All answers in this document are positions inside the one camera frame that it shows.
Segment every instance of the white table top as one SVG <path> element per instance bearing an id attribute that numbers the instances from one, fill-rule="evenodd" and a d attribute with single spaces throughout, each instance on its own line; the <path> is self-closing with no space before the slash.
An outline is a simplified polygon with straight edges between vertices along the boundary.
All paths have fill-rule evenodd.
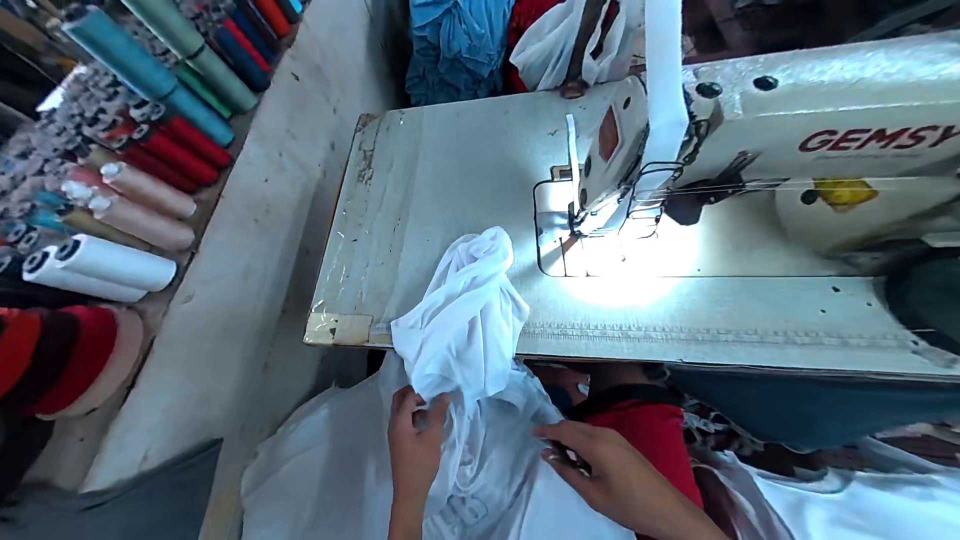
<path id="1" fill-rule="evenodd" d="M 696 233 L 661 224 L 659 244 L 642 248 L 657 262 L 645 275 L 545 276 L 534 185 L 568 162 L 569 112 L 587 134 L 578 137 L 583 158 L 609 90 L 592 88 L 576 101 L 538 92 L 362 119 L 304 341 L 390 347 L 390 322 L 422 298 L 446 247 L 500 226 L 514 242 L 508 275 L 531 307 L 519 356 L 960 376 L 922 357 L 925 345 L 886 310 L 875 279 L 785 242 L 769 194 L 708 207 L 690 228 Z"/>

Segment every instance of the white wall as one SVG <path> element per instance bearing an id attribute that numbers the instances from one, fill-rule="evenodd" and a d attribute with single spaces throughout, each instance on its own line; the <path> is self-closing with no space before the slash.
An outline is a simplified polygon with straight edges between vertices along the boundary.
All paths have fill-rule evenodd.
<path id="1" fill-rule="evenodd" d="M 224 437 L 202 537 L 239 534 L 255 444 L 315 391 L 322 351 L 300 341 L 357 117 L 399 103 L 382 37 L 392 15 L 371 12 L 365 0 L 307 9 L 84 489 Z"/>

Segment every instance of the hand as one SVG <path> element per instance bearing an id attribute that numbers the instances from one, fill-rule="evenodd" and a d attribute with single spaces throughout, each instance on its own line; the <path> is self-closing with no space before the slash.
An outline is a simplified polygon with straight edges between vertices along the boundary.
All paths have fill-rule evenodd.
<path id="1" fill-rule="evenodd" d="M 726 539 L 710 518 L 614 430 L 562 421 L 534 435 L 564 443 L 590 464 L 588 477 L 551 449 L 543 457 L 591 508 L 638 534 L 659 540 Z"/>
<path id="2" fill-rule="evenodd" d="M 429 409 L 412 386 L 394 394 L 390 417 L 390 466 L 394 471 L 394 503 L 419 508 L 426 504 L 430 485 L 440 468 L 440 445 L 449 399 L 437 396 Z"/>

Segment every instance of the white cloth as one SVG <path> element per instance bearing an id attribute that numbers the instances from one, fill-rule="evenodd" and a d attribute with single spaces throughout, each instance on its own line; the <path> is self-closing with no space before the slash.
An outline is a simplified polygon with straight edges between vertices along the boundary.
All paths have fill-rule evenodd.
<path id="1" fill-rule="evenodd" d="M 760 471 L 729 452 L 709 465 L 727 486 L 740 540 L 906 540 L 960 535 L 960 471 L 873 439 L 861 452 L 894 472 L 828 469 L 803 481 Z"/>
<path id="2" fill-rule="evenodd" d="M 510 62 L 531 90 L 549 90 L 564 81 L 586 3 L 587 0 L 566 0 L 557 4 L 530 25 L 516 43 Z M 610 8 L 610 3 L 607 0 L 603 13 Z M 601 25 L 597 23 L 584 54 L 584 81 L 595 85 L 620 81 L 627 76 L 642 22 L 643 2 L 620 2 L 620 12 L 604 39 L 603 52 L 595 59 L 590 51 L 600 40 Z"/>
<path id="3" fill-rule="evenodd" d="M 506 277 L 512 260 L 500 228 L 450 246 L 423 302 L 392 325 L 402 361 L 388 354 L 373 377 L 325 391 L 257 449 L 241 487 L 245 539 L 386 538 L 390 403 L 408 380 L 427 401 L 454 392 L 424 538 L 634 537 L 540 459 L 530 428 L 561 415 L 513 360 L 529 308 Z"/>

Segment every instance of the person's left hand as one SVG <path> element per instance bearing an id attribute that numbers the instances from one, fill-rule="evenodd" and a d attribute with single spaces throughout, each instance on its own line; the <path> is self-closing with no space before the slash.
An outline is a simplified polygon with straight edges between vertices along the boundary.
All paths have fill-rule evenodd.
<path id="1" fill-rule="evenodd" d="M 394 503 L 418 508 L 426 504 L 430 485 L 440 469 L 440 445 L 449 396 L 441 394 L 428 409 L 412 386 L 394 394 L 390 417 L 390 466 L 394 472 Z"/>

